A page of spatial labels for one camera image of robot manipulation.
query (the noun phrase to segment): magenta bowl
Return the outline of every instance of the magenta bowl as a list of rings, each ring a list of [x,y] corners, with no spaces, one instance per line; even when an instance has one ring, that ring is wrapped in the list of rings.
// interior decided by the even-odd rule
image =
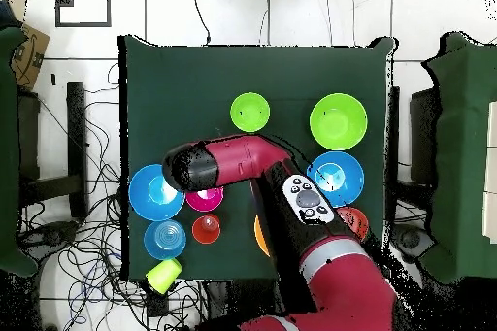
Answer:
[[[211,212],[219,204],[223,198],[223,189],[212,188],[205,191],[188,192],[185,195],[185,201],[188,205],[197,212]]]

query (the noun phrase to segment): blue plastic bowl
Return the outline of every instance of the blue plastic bowl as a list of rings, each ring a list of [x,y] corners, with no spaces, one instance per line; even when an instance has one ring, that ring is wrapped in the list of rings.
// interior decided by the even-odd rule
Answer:
[[[147,252],[157,260],[178,257],[186,245],[186,234],[182,225],[173,219],[153,222],[144,236]]]
[[[353,203],[364,187],[361,165],[342,151],[328,151],[320,155],[308,167],[307,175],[334,208]]]
[[[128,193],[135,212],[150,221],[164,221],[175,216],[184,203],[184,193],[166,183],[159,164],[139,170],[131,179]]]

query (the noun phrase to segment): floor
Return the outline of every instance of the floor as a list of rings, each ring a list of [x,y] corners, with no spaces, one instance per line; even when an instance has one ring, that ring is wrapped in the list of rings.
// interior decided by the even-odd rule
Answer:
[[[266,0],[197,0],[203,20],[211,33],[211,44],[252,44],[271,46],[368,46],[375,38],[393,36],[399,47],[394,54],[393,80],[401,88],[399,160],[411,162],[409,101],[411,94],[432,85],[420,61],[434,56],[440,37],[448,31],[464,31],[483,43],[497,40],[497,6],[495,0],[270,0],[271,11],[261,27],[267,10]],[[65,85],[83,81],[87,104],[94,101],[118,101],[116,37],[133,34],[157,45],[201,46],[206,31],[200,22],[193,0],[111,0],[111,27],[55,27],[54,0],[28,0],[25,22],[50,35],[34,90],[66,126]],[[106,20],[106,0],[75,0],[74,7],[61,8],[62,22],[102,22]],[[51,74],[56,76],[52,85]],[[105,160],[120,174],[118,106],[92,105],[87,117],[109,134]],[[40,113],[39,166],[41,177],[67,174],[66,135],[53,117],[42,108]],[[97,159],[100,147],[95,135],[88,133],[89,154]],[[98,173],[88,161],[91,188]],[[399,177],[409,179],[409,166],[399,165]],[[115,192],[117,184],[107,184]],[[98,182],[90,195],[90,204],[103,198],[105,185]],[[69,217],[67,198],[46,202],[46,211],[38,216],[41,223]],[[35,205],[31,215],[39,211]],[[101,211],[91,220],[104,217]],[[113,243],[120,248],[120,237]],[[79,275],[71,263],[73,255],[55,255],[45,267],[41,284],[41,308],[45,323],[59,329],[70,320],[70,298],[78,306],[82,295],[73,285]],[[80,259],[87,254],[76,254]],[[416,270],[410,272],[418,278]],[[84,308],[81,319],[70,331],[95,331],[109,308],[109,303],[95,293]],[[137,308],[136,314],[142,314]],[[190,323],[198,319],[193,311]],[[127,306],[115,306],[98,331],[145,331]]]

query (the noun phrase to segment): plastic bowl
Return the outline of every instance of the plastic bowl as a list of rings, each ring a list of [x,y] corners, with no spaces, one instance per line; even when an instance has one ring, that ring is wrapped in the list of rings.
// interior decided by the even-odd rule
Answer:
[[[269,255],[269,250],[266,245],[266,241],[264,240],[264,236],[262,235],[262,230],[260,229],[260,223],[259,223],[259,217],[258,215],[255,216],[255,223],[253,224],[253,231],[255,232],[255,241],[259,244],[260,249],[266,254],[268,257]]]
[[[237,128],[252,133],[259,131],[269,120],[269,104],[255,92],[246,92],[233,101],[230,110],[231,120]]]
[[[186,234],[177,221],[153,222],[144,236],[147,252],[157,260],[169,260],[178,257],[186,245]]]
[[[342,151],[328,151],[320,155],[308,167],[307,175],[334,208],[353,203],[364,187],[361,165]]]
[[[350,149],[368,127],[363,105],[351,95],[330,94],[317,102],[310,117],[311,133],[326,149]]]
[[[212,188],[205,191],[186,193],[186,203],[197,212],[211,212],[223,198],[223,188]]]
[[[128,194],[134,211],[150,221],[175,216],[184,203],[184,194],[166,183],[159,164],[139,170],[131,179]]]
[[[354,207],[341,207],[337,209],[337,213],[361,241],[366,238],[369,230],[369,221],[364,213]]]

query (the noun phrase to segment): green table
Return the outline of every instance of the green table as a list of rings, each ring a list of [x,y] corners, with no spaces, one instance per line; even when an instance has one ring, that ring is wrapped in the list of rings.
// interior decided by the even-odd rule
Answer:
[[[370,48],[153,47],[126,36],[119,38],[123,166],[131,177],[142,167],[161,163],[165,152],[182,143],[240,133],[231,122],[232,101],[244,92],[263,95],[271,117],[261,131],[285,138],[314,160],[325,152],[312,137],[309,116],[323,96],[343,92],[360,100],[368,114],[368,131],[348,152],[362,164],[365,186],[353,205],[369,218],[381,236],[383,223],[383,160],[386,111],[386,57],[394,40],[376,40]],[[307,163],[298,161],[305,170]],[[129,180],[123,188],[127,190]],[[179,261],[183,279],[275,278],[268,258],[253,233],[255,207],[248,182],[229,185],[214,211],[221,235],[204,246],[191,235],[200,216],[183,206],[175,220],[186,233]],[[150,221],[129,209],[129,276],[139,280],[158,261],[145,250],[143,236]]]

